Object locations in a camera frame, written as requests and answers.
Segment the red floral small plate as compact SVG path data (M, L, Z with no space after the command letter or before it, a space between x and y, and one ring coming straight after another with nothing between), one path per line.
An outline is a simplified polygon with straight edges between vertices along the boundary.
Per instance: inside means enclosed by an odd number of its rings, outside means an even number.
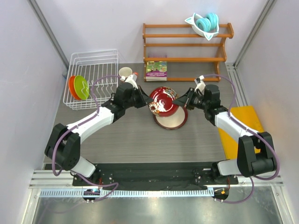
M178 105L173 101L178 94L170 87L158 87L149 96L153 102L148 104L149 110L158 117L169 117L178 110Z

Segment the large red cream plate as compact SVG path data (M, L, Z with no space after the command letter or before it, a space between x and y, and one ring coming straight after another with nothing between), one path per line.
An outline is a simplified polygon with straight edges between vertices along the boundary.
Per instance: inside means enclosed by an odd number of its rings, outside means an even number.
M169 117L159 117L154 115L154 121L164 129L174 130L181 128L188 120L188 111L179 107L177 111Z

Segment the green plate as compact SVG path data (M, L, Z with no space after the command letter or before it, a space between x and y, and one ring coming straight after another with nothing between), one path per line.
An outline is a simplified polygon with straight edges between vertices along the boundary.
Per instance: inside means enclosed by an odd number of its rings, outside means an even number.
M74 78L75 93L81 100L89 97L89 84L83 76L75 76Z

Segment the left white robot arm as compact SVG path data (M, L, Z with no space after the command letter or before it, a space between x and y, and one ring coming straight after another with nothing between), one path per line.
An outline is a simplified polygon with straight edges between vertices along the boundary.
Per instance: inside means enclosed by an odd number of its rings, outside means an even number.
M53 174L58 176L62 170L72 171L83 176L87 185L95 186L100 175L95 172L95 165L81 156L81 144L101 128L119 120L128 108L141 108L151 102L153 99L140 86L122 83L92 114L69 126L55 125L45 149L45 155L52 160Z

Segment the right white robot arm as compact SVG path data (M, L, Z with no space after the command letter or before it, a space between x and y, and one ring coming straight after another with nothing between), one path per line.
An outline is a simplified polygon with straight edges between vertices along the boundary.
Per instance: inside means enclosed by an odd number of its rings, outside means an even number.
M214 183L224 183L228 175L256 178L268 172L274 172L274 177L278 175L280 166L272 136L268 132L258 132L248 127L222 106L218 86L209 84L203 93L190 88L183 96L173 100L173 104L187 110L203 110L206 120L226 132L237 143L236 159L214 164L215 170L211 172Z

